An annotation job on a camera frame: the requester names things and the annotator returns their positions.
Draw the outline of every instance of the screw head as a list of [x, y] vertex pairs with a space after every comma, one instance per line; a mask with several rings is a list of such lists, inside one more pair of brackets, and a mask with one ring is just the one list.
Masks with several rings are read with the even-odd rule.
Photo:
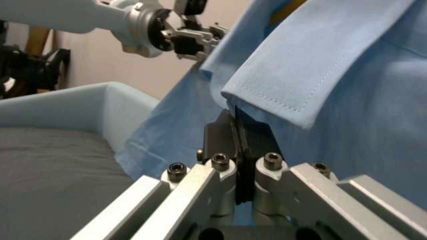
[[211, 158], [212, 167], [219, 172], [223, 172], [230, 167], [230, 158], [225, 153], [216, 153]]
[[331, 176], [331, 169], [323, 162], [317, 161], [310, 163], [310, 165], [325, 177], [329, 178]]
[[167, 168], [167, 177], [173, 183], [179, 183], [186, 175], [187, 166], [184, 163], [172, 163]]
[[197, 149], [197, 161], [198, 162], [202, 162], [203, 161], [203, 149]]
[[276, 171], [282, 168], [283, 158], [276, 152], [268, 152], [264, 156], [264, 167], [268, 170]]

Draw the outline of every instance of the blue shirt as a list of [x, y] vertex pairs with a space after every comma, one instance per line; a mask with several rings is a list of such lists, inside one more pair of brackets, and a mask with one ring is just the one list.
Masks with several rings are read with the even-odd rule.
[[270, 33], [287, 3], [254, 0], [118, 162], [134, 178], [192, 166], [204, 125], [238, 106], [272, 126], [290, 166], [367, 174], [427, 209], [427, 1], [312, 0]]

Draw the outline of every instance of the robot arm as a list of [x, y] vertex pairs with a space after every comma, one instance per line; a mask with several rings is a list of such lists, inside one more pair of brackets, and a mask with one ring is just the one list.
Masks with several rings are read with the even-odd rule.
[[[175, 50], [179, 58], [203, 61], [225, 35], [218, 26], [203, 28], [196, 15], [207, 0], [177, 0], [166, 9], [158, 0], [5, 0], [0, 19], [47, 27], [70, 33], [88, 33], [95, 28], [110, 30], [123, 51], [147, 58]], [[173, 24], [176, 18], [180, 25]]]

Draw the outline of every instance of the clamp mechanism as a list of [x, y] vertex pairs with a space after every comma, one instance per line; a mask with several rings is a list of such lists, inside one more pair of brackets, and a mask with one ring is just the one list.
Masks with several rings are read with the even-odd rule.
[[[369, 176], [283, 156], [267, 124], [223, 111], [191, 169], [141, 177], [73, 239], [427, 239], [427, 212]], [[233, 226], [244, 202], [257, 225]]]
[[203, 61], [227, 33], [218, 23], [202, 27], [197, 15], [208, 0], [176, 0], [173, 10], [158, 0], [114, 0], [112, 7], [127, 11], [124, 31], [113, 32], [123, 51], [152, 58], [174, 50], [178, 58]]

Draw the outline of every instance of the metal frame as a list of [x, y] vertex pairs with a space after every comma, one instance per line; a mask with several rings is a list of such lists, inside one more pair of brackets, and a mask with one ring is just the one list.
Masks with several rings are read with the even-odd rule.
[[[288, 168], [283, 161], [280, 169], [270, 170], [263, 161], [255, 165], [253, 217], [264, 224], [289, 234], [308, 227], [322, 239], [427, 239], [427, 213], [365, 175], [337, 182], [308, 163]], [[200, 226], [212, 224], [212, 216], [229, 219], [234, 214], [236, 169], [232, 161], [224, 171], [209, 161], [196, 164], [166, 198], [159, 191], [169, 191], [166, 183], [143, 176], [73, 239], [194, 238]], [[131, 194], [142, 185], [143, 194]], [[146, 221], [136, 217], [142, 213], [149, 216]]]
[[142, 176], [71, 239], [129, 239], [169, 192], [167, 183]]

